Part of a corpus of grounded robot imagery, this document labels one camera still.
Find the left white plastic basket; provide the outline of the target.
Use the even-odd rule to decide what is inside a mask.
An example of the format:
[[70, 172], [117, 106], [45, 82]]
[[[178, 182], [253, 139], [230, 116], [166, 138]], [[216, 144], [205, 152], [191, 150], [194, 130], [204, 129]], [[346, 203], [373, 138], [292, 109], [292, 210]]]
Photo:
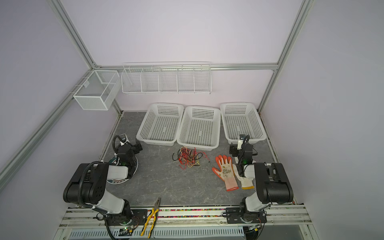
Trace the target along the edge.
[[183, 117], [184, 107], [177, 104], [151, 104], [136, 135], [149, 145], [173, 146]]

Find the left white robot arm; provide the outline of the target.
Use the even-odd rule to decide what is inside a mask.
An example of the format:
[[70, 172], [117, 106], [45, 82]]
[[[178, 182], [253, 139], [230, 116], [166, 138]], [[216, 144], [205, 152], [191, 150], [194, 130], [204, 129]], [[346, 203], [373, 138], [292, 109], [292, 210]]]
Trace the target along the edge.
[[80, 164], [67, 184], [63, 199], [66, 203], [77, 204], [80, 207], [92, 209], [102, 214], [108, 222], [120, 221], [120, 225], [132, 222], [134, 214], [130, 203], [106, 190], [108, 181], [130, 180], [138, 169], [136, 155], [143, 150], [139, 140], [132, 145], [129, 142], [113, 146], [115, 164], [92, 162]]

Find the yellow handled pliers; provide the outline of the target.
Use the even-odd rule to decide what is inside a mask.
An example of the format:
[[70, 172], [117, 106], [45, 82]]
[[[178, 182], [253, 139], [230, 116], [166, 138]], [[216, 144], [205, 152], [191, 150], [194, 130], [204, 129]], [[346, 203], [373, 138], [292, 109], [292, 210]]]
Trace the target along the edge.
[[154, 204], [154, 207], [151, 210], [151, 213], [147, 217], [147, 220], [143, 226], [143, 229], [142, 229], [141, 234], [140, 234], [141, 237], [144, 236], [147, 228], [150, 225], [150, 221], [152, 221], [152, 224], [151, 224], [151, 227], [150, 227], [150, 230], [148, 233], [148, 239], [152, 236], [153, 230], [154, 230], [156, 222], [157, 222], [158, 212], [160, 210], [160, 204], [161, 204], [161, 197], [158, 197], [155, 204]]

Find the white plastic basket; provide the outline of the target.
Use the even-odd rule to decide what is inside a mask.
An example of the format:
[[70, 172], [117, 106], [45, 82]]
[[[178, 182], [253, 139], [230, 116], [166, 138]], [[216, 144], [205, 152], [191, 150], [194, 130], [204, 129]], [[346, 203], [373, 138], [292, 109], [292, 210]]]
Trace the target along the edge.
[[177, 143], [187, 148], [212, 151], [219, 146], [221, 112], [216, 108], [188, 106], [177, 133]]
[[183, 117], [184, 107], [177, 104], [151, 104], [136, 135], [149, 145], [173, 146]]
[[240, 135], [249, 135], [250, 144], [267, 138], [259, 113], [252, 103], [224, 103], [220, 105], [220, 110], [229, 144], [237, 144]]

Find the middle white plastic basket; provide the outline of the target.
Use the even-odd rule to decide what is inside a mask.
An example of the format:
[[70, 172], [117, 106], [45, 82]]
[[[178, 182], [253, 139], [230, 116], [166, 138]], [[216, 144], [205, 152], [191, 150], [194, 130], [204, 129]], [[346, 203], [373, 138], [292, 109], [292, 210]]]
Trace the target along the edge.
[[212, 151], [219, 146], [221, 112], [216, 108], [188, 106], [177, 133], [177, 143], [187, 148]]

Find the white mesh box basket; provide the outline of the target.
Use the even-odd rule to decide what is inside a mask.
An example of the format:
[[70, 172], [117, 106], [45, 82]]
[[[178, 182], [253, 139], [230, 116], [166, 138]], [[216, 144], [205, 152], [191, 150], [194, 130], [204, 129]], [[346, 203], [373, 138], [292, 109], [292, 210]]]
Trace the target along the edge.
[[107, 111], [121, 87], [118, 71], [93, 70], [74, 93], [74, 99], [83, 110]]

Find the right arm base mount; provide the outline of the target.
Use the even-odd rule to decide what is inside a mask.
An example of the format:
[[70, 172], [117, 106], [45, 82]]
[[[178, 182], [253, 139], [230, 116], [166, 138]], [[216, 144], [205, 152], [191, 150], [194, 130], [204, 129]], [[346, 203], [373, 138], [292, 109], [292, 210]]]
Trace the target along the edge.
[[222, 214], [228, 224], [264, 224], [267, 222], [265, 211], [249, 212], [240, 207], [226, 208]]

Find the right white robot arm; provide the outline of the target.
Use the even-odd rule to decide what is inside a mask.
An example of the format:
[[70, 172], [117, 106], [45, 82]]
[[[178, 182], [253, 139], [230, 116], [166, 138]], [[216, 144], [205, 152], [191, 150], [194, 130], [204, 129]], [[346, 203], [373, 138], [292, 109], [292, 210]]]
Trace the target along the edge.
[[291, 203], [293, 189], [281, 163], [259, 163], [253, 161], [253, 147], [250, 144], [230, 145], [229, 153], [235, 158], [234, 173], [242, 188], [255, 192], [243, 198], [238, 208], [227, 208], [229, 224], [264, 224], [266, 209], [273, 203]]

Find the green rimmed white plate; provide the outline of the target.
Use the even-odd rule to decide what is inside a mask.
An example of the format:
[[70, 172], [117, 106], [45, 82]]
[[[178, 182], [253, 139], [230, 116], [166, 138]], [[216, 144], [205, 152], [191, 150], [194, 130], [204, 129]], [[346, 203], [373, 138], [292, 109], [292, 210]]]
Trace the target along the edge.
[[[127, 177], [125, 179], [120, 179], [120, 180], [107, 179], [107, 183], [109, 183], [111, 185], [120, 185], [120, 184], [123, 184], [123, 183], [129, 181], [135, 175], [135, 173], [137, 172], [138, 166], [139, 166], [139, 161], [138, 161], [137, 157], [134, 157], [134, 162], [135, 162], [135, 167], [134, 167], [134, 171], [132, 172], [132, 176], [131, 177]], [[113, 165], [117, 165], [117, 163], [118, 163], [117, 156], [112, 157], [108, 161], [108, 163], [109, 164], [113, 164]]]

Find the orange coated work glove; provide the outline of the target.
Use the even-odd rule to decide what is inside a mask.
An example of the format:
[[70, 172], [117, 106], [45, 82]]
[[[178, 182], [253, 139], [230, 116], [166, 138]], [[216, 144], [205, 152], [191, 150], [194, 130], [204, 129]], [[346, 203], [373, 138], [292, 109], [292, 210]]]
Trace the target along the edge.
[[225, 155], [219, 155], [216, 157], [217, 168], [212, 168], [213, 173], [225, 182], [226, 191], [234, 191], [239, 188], [236, 181], [232, 158]]

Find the white yellow-cuffed work glove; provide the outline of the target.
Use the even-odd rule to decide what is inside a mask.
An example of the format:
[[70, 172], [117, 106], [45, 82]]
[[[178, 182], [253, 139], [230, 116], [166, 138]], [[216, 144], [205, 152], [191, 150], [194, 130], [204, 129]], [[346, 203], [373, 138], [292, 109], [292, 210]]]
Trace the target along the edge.
[[254, 189], [255, 187], [253, 184], [253, 178], [241, 177], [239, 175], [237, 166], [235, 164], [232, 164], [232, 166], [233, 166], [233, 170], [234, 170], [234, 174], [235, 174], [236, 178], [241, 182], [242, 189], [243, 190]]

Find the right white plastic basket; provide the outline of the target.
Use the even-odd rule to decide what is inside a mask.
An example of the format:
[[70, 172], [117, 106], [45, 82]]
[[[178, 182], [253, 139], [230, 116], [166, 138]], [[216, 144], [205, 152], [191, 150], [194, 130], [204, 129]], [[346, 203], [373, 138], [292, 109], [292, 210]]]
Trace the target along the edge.
[[220, 105], [220, 110], [229, 144], [237, 144], [240, 135], [249, 135], [250, 144], [267, 138], [259, 113], [252, 103], [224, 103]]

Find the aluminium front rail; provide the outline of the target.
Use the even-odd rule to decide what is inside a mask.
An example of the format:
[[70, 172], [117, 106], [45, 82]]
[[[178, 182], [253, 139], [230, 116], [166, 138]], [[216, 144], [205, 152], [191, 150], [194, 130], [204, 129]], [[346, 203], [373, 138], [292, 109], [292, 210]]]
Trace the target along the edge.
[[[60, 229], [95, 229], [105, 226], [102, 216], [91, 209], [67, 209]], [[224, 227], [234, 221], [236, 226], [311, 225], [312, 220], [303, 205], [274, 205], [264, 209], [255, 220], [241, 217], [235, 206], [160, 207], [156, 227]]]

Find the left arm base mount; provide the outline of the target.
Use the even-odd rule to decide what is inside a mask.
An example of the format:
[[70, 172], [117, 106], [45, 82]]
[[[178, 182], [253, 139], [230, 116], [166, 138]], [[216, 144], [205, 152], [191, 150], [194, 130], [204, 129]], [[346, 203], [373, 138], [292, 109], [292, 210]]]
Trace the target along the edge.
[[108, 215], [106, 221], [109, 226], [140, 226], [144, 225], [147, 221], [148, 210], [147, 209], [133, 209], [131, 210], [130, 217], [119, 215]]

